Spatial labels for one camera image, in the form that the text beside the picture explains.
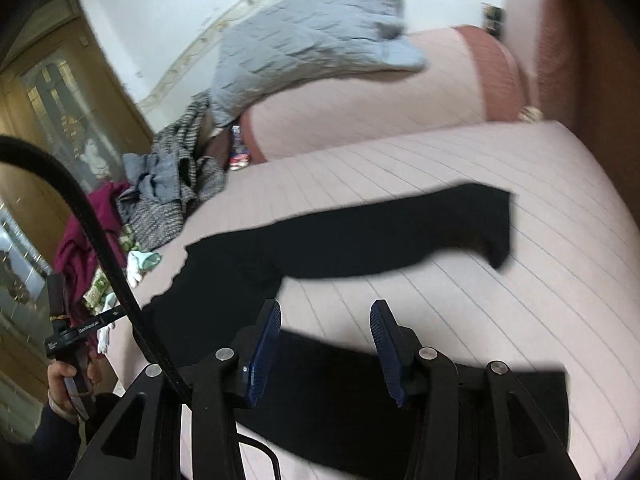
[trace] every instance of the pile of clothes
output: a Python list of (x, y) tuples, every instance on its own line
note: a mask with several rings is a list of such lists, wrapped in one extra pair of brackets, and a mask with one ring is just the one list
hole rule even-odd
[[(160, 262), (154, 251), (180, 234), (197, 206), (224, 189), (225, 170), (230, 162), (237, 166), (234, 155), (243, 148), (232, 140), (238, 135), (231, 126), (214, 127), (209, 95), (202, 92), (177, 121), (154, 135), (149, 154), (123, 155), (126, 182), (107, 182), (88, 195), (131, 288)], [(73, 326), (115, 306), (111, 285), (73, 216), (58, 247), (54, 270), (65, 277)], [(92, 335), (89, 343), (104, 352), (108, 331)]]

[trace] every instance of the gray clothing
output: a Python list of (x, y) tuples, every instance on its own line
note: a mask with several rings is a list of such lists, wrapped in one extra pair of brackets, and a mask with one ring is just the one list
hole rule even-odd
[(193, 156), (208, 106), (209, 96), (201, 92), (180, 119), (154, 135), (150, 154), (123, 156), (131, 187), (118, 197), (117, 207), (142, 251), (177, 237), (197, 206), (225, 188), (226, 174), (217, 160)]
[(211, 84), (216, 126), (296, 83), (379, 70), (418, 72), (402, 0), (284, 0), (225, 31)]

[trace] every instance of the wall trim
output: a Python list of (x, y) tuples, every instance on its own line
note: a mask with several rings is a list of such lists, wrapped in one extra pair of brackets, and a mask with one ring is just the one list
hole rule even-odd
[(220, 42), (225, 29), (278, 1), (281, 0), (240, 0), (229, 7), (177, 57), (151, 93), (136, 103), (138, 109), (143, 114), (154, 110), (193, 65)]

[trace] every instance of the white wall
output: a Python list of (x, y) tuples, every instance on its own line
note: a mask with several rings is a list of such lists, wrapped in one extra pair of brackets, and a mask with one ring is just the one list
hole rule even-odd
[(80, 0), (134, 102), (145, 98), (216, 17), (238, 0)]
[[(152, 92), (181, 53), (239, 0), (80, 0), (107, 60), (135, 103)], [(410, 30), (481, 23), (482, 2), (504, 0), (406, 0)], [(155, 130), (173, 121), (191, 95), (209, 84), (215, 49), (181, 76), (162, 101), (143, 109)]]

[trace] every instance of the wrist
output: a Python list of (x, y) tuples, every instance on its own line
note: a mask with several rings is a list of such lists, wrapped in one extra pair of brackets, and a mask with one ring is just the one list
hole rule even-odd
[(67, 422), (71, 424), (78, 423), (78, 414), (73, 412), (68, 412), (64, 408), (62, 408), (54, 399), (51, 397), (51, 390), (47, 390), (47, 399), (49, 399), (49, 407), (51, 410), (59, 417), (64, 418)]

